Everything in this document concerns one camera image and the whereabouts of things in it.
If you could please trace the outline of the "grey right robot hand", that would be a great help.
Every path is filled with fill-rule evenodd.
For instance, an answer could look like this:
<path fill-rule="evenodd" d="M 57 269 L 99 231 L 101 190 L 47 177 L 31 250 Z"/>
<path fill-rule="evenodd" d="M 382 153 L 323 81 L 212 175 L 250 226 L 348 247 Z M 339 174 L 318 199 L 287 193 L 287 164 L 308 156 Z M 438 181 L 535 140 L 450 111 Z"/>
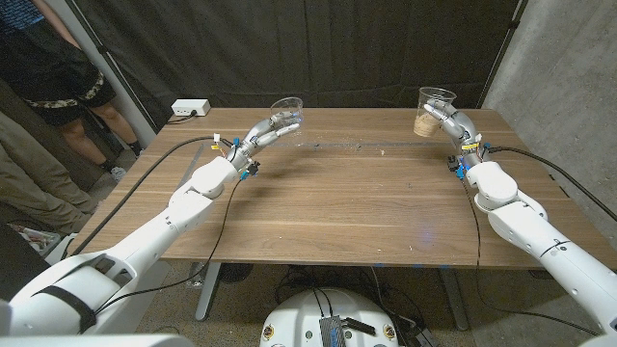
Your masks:
<path fill-rule="evenodd" d="M 482 136 L 465 113 L 449 102 L 436 98 L 430 98 L 423 103 L 421 109 L 440 122 L 443 132 L 459 150 L 465 166 L 473 167 L 483 161 L 480 155 Z"/>

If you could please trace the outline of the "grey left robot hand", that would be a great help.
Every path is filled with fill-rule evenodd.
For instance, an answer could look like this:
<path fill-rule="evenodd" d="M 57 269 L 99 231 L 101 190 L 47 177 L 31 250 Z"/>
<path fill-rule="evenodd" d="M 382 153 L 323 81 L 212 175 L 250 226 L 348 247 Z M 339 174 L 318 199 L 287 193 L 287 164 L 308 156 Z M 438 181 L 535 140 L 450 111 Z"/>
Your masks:
<path fill-rule="evenodd" d="M 251 157 L 265 147 L 273 144 L 278 138 L 297 131 L 301 126 L 300 112 L 281 111 L 255 124 L 245 138 L 234 145 L 226 159 L 240 171 L 248 165 Z"/>

